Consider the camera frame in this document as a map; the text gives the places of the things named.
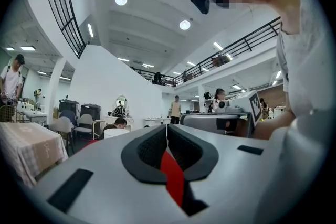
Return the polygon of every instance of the black cap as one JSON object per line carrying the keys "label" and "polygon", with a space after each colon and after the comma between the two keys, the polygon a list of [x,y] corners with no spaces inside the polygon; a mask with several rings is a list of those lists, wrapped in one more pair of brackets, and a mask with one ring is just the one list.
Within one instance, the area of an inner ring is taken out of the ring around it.
{"label": "black cap", "polygon": [[23,57],[22,54],[18,54],[15,58],[15,60],[17,60],[21,65],[25,64],[25,57]]}

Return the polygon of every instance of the mirror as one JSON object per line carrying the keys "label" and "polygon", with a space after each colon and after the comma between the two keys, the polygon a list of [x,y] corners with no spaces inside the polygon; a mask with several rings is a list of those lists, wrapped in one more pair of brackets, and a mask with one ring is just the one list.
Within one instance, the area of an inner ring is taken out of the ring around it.
{"label": "mirror", "polygon": [[126,108],[127,108],[127,99],[126,99],[126,97],[125,97],[124,95],[120,95],[120,96],[117,98],[117,100],[116,100],[116,102],[115,102],[115,105],[116,105],[116,106],[120,106],[120,105],[122,105],[123,107],[125,107],[125,110],[126,110]]}

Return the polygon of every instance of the tablecloth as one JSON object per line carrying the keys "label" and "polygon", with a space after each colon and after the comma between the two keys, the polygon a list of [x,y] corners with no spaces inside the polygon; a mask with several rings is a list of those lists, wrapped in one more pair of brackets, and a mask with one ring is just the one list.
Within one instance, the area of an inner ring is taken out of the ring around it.
{"label": "tablecloth", "polygon": [[43,170],[68,158],[62,137],[37,123],[0,123],[0,147],[8,164],[30,188]]}

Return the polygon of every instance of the white machine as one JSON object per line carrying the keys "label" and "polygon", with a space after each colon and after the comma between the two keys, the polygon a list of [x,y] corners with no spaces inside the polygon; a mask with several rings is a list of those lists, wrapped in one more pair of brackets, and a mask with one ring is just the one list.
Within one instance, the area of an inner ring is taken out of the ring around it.
{"label": "white machine", "polygon": [[203,131],[226,134],[234,131],[237,121],[248,121],[246,137],[251,137],[253,130],[261,119],[262,110],[257,91],[241,93],[227,101],[220,102],[216,113],[186,114],[181,117],[181,124]]}

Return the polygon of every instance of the brown wall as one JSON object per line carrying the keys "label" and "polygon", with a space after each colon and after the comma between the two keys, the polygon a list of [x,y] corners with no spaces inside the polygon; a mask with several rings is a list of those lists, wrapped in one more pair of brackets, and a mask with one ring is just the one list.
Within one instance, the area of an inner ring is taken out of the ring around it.
{"label": "brown wall", "polygon": [[264,91],[259,91],[258,96],[265,100],[269,108],[273,108],[275,105],[285,106],[285,92],[283,88],[283,85],[279,85]]}

